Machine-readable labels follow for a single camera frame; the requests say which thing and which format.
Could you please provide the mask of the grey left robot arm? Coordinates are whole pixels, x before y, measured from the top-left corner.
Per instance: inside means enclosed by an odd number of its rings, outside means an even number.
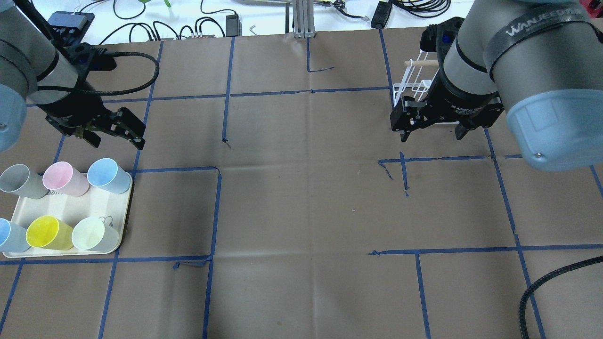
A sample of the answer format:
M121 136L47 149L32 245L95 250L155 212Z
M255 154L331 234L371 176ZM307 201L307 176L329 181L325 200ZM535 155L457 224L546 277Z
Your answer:
M121 137L144 148L145 124L131 110L115 112L103 97L131 94L148 88L159 77L159 61L143 52L113 52L82 43L64 48L33 4L27 0L1 2L1 133L4 152L21 135L27 103L43 110L46 120L65 137L74 136L97 148L98 133ZM154 65L152 78L132 89L97 91L87 80L91 71L111 71L118 57L143 57Z

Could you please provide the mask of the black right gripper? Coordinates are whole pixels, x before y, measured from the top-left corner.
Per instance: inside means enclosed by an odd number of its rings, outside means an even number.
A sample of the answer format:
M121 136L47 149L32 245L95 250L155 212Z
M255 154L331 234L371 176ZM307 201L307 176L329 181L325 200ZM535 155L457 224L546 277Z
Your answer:
M437 71L436 79L424 99L416 101L404 95L391 113L391 129L400 129L401 142L407 142L416 129L440 122L458 122L455 138L462 140L472 129L489 128L504 111L497 92L469 94L457 88Z

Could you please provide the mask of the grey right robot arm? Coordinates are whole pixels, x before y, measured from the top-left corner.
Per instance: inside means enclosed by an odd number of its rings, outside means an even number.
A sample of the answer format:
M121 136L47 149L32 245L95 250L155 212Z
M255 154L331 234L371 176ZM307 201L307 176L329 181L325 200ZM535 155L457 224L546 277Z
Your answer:
M506 112L530 166L602 162L602 32L577 0L476 0L466 18L428 26L420 49L439 70L425 99L397 99L390 122L402 141L442 122L460 140Z

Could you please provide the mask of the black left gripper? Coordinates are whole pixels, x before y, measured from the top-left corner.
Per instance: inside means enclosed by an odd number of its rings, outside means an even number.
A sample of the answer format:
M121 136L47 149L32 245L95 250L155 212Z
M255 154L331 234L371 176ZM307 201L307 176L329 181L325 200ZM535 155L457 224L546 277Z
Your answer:
M138 150L145 146L146 125L131 110L116 112L106 109L96 95L69 93L65 98L45 105L46 121L66 137L77 137L93 148L99 148L101 138L95 131L126 139Z

